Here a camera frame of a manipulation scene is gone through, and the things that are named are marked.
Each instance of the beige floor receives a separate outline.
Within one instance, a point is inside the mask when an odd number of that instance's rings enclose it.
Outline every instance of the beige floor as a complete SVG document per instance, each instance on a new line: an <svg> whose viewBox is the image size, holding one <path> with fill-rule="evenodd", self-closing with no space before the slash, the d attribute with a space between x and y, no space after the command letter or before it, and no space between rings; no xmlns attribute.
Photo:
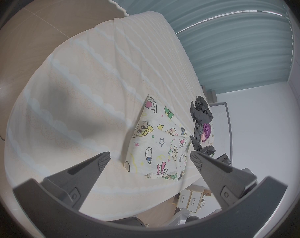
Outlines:
<svg viewBox="0 0 300 238"><path fill-rule="evenodd" d="M35 0L0 30L0 135L5 138L11 109L36 69L68 38L124 13L108 0ZM25 217L5 177L4 142L0 139L0 199L34 236L40 234ZM170 200L139 217L156 227L174 214Z"/></svg>

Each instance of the teal curtain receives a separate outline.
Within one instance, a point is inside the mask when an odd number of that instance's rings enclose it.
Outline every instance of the teal curtain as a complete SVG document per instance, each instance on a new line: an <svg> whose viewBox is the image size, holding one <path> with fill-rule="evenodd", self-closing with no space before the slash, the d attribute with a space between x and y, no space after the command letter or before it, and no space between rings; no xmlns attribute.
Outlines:
<svg viewBox="0 0 300 238"><path fill-rule="evenodd" d="M287 81L293 54L283 0L113 0L128 14L161 13L177 34L200 84L224 93Z"/></svg>

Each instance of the bed sheet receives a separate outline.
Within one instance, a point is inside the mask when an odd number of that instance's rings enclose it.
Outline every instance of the bed sheet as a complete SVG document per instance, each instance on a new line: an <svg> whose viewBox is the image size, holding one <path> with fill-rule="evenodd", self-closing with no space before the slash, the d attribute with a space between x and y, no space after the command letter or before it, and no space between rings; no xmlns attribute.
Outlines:
<svg viewBox="0 0 300 238"><path fill-rule="evenodd" d="M190 160L179 182L145 179L124 167L149 94L193 131L190 104L203 91L161 14L115 18L62 43L33 74L11 112L5 141L9 183L14 187L31 177L41 181L109 151L111 160L80 212L115 220L179 193L200 178Z"/></svg>

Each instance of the cartoon face with yellow hair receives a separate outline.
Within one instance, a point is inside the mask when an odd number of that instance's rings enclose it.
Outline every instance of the cartoon face with yellow hair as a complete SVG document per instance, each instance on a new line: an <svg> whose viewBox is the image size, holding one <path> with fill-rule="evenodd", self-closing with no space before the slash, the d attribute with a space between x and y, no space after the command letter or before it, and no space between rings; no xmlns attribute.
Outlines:
<svg viewBox="0 0 300 238"><path fill-rule="evenodd" d="M133 133L132 137L133 138L135 138L135 137L144 137L149 132L153 132L153 127L151 125L148 125L147 121L141 121L137 124L137 127L134 130L134 133Z"/></svg>

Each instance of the white drawer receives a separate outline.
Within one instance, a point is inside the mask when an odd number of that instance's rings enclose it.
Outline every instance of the white drawer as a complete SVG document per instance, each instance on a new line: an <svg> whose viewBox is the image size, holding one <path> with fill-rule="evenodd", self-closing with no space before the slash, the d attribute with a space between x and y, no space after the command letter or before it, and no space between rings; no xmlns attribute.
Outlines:
<svg viewBox="0 0 300 238"><path fill-rule="evenodd" d="M190 212L196 212L197 207L199 206L199 203L200 203L201 196L202 196L201 192L197 192L197 191L192 192L192 196L190 198L189 206L187 207L187 209Z"/></svg>
<svg viewBox="0 0 300 238"><path fill-rule="evenodd" d="M187 203L190 199L190 194L191 191L188 189L184 189L181 191L180 196L179 196L179 201L176 207L182 209L187 207Z"/></svg>

